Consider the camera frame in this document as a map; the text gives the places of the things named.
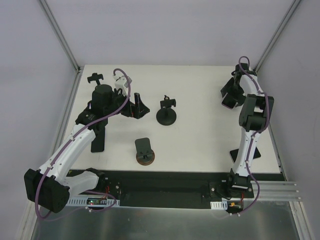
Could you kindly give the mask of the purple phone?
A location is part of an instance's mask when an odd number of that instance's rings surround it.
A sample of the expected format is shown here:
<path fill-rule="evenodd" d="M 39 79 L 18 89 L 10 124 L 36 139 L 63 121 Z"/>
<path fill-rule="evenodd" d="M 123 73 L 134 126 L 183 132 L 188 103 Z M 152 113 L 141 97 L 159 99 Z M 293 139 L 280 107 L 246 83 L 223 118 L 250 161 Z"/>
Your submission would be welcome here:
<path fill-rule="evenodd" d="M 232 97 L 229 98 L 228 96 L 226 96 L 222 100 L 221 104 L 228 109 L 233 109 L 235 107 L 235 105 L 237 104 L 237 102 Z"/>

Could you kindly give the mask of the black round-base clamp stand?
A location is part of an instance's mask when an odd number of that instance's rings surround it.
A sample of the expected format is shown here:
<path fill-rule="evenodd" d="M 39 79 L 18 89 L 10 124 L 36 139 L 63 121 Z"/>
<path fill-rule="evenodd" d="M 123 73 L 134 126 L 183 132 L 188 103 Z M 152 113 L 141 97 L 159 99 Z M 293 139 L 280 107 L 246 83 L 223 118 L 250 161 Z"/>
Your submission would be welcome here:
<path fill-rule="evenodd" d="M 156 113 L 156 120 L 163 126 L 170 126 L 175 123 L 177 119 L 176 112 L 172 107 L 176 107 L 177 102 L 174 98 L 165 95 L 164 99 L 160 101 L 160 110 Z"/>

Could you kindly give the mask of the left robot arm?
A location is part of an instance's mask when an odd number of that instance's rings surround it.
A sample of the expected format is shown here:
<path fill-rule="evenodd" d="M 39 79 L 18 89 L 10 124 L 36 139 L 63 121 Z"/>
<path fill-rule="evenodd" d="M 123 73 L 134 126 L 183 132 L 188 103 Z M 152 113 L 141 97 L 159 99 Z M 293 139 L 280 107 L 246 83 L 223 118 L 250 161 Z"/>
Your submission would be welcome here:
<path fill-rule="evenodd" d="M 86 108 L 78 115 L 69 137 L 37 170 L 28 169 L 24 174 L 28 200 L 58 213 L 75 195 L 89 190 L 96 195 L 106 193 L 104 172 L 91 167 L 69 177 L 69 170 L 88 145 L 93 153 L 104 151 L 108 116 L 121 114 L 140 119 L 149 112 L 138 92 L 134 93 L 134 102 L 130 102 L 122 88 L 97 85 Z"/>

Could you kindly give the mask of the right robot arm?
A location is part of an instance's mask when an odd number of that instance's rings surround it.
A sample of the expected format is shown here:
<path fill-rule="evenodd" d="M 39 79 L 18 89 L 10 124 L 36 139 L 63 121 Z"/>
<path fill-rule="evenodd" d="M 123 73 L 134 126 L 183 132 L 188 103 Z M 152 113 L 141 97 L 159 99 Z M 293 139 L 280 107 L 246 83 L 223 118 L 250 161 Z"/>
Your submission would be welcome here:
<path fill-rule="evenodd" d="M 258 140 L 269 125 L 274 98 L 265 93 L 257 73 L 249 63 L 238 63 L 231 79 L 220 90 L 222 105 L 233 109 L 241 107 L 238 124 L 241 139 L 238 149 L 230 151 L 234 160 L 228 179 L 217 187 L 215 193 L 227 200 L 244 195 L 252 185 L 252 163 L 256 158 Z"/>

